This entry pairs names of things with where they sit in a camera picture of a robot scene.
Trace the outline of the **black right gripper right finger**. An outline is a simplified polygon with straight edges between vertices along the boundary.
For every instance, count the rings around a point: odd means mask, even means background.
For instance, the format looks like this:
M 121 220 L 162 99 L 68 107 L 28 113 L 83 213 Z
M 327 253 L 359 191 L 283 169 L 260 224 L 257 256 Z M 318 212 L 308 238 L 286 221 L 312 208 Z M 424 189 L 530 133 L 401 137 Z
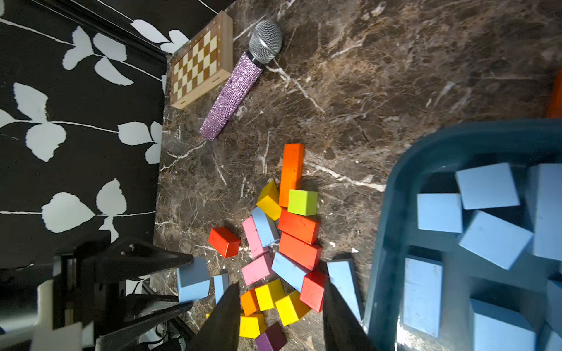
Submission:
M 323 337 L 326 350 L 376 350 L 330 280 L 324 285 Z

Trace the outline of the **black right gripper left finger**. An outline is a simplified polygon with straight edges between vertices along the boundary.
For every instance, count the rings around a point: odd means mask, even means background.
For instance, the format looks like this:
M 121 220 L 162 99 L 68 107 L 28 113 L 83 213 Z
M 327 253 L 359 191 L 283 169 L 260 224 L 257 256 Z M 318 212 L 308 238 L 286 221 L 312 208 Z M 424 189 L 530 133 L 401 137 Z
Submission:
M 238 350 L 241 304 L 239 283 L 224 292 L 201 330 L 187 345 L 187 350 Z

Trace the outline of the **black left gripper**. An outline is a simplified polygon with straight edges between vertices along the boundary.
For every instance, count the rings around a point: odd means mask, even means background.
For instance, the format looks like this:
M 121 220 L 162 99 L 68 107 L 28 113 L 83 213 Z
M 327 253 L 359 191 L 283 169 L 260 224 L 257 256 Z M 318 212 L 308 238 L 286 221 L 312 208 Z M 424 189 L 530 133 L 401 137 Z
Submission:
M 194 263 L 134 238 L 86 241 L 53 259 L 54 331 L 69 332 L 80 350 L 126 350 L 132 345 L 125 281 Z

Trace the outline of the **light blue thin block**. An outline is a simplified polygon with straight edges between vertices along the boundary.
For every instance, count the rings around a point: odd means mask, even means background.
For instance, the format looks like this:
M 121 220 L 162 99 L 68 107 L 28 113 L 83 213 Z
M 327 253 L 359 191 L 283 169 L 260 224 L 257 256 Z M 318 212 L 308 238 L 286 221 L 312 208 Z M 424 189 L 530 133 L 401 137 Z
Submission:
M 436 260 L 409 255 L 405 259 L 402 322 L 439 337 L 443 265 Z

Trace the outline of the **light blue angled block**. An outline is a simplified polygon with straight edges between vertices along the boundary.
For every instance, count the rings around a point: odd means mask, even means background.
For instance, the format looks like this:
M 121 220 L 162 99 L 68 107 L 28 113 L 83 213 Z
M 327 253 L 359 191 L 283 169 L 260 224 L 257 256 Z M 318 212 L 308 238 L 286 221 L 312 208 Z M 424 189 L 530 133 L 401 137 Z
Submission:
M 277 243 L 280 239 L 280 235 L 275 227 L 275 222 L 259 207 L 254 208 L 251 214 L 262 247 L 270 247 L 272 244 Z

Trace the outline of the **light blue small cube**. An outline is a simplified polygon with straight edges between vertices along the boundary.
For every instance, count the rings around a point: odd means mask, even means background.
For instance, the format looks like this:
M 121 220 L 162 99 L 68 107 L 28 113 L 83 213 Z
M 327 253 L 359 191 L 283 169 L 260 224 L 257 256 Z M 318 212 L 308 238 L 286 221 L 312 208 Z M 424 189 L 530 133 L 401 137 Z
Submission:
M 537 334 L 521 313 L 470 300 L 473 350 L 535 350 Z

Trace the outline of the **light blue cube top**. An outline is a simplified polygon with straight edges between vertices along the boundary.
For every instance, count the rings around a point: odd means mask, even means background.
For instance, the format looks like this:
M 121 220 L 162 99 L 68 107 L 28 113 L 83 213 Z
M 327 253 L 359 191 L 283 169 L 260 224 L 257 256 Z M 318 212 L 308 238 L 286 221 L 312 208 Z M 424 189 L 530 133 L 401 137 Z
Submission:
M 465 210 L 520 205 L 512 169 L 506 162 L 457 171 L 455 179 Z

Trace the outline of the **light blue long block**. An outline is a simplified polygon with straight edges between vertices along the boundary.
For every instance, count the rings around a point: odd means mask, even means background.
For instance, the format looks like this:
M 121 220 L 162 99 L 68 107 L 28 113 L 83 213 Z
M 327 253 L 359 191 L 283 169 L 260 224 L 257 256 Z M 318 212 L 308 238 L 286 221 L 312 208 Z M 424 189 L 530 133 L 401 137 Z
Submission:
M 536 350 L 561 350 L 561 282 L 556 280 L 547 283 L 547 312 Z

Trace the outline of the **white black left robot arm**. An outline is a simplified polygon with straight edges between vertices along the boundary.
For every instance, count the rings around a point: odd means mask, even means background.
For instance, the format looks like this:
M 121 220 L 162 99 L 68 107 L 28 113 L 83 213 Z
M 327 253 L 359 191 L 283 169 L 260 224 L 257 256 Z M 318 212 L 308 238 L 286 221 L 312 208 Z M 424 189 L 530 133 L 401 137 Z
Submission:
M 134 238 L 87 241 L 42 266 L 1 271 L 4 350 L 147 350 L 140 337 L 172 326 L 164 350 L 235 350 L 239 288 L 225 288 L 201 331 L 180 315 L 206 298 L 210 274 L 202 257 Z

